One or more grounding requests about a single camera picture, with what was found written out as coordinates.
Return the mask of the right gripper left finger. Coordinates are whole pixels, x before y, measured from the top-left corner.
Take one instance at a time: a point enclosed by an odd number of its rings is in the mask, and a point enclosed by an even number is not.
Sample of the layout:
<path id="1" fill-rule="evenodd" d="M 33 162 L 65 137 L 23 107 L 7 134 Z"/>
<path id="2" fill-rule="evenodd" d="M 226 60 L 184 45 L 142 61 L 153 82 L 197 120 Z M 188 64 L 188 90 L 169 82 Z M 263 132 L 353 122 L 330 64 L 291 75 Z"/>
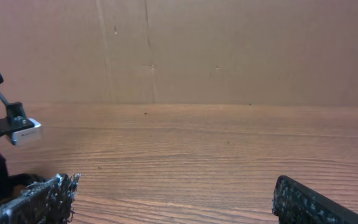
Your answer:
<path id="1" fill-rule="evenodd" d="M 8 177 L 12 188 L 0 193 L 0 224 L 71 223 L 80 177 L 80 173 L 51 179 L 35 174 Z"/>

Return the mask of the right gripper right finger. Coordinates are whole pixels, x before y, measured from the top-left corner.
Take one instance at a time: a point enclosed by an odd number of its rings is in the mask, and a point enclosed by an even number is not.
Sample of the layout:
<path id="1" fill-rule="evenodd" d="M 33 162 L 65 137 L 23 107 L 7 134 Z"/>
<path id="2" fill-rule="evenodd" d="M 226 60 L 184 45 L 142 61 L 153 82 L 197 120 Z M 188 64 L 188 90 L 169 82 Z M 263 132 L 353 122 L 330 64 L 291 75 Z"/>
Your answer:
<path id="1" fill-rule="evenodd" d="M 279 223 L 358 224 L 358 213 L 286 175 L 277 179 L 272 213 Z"/>

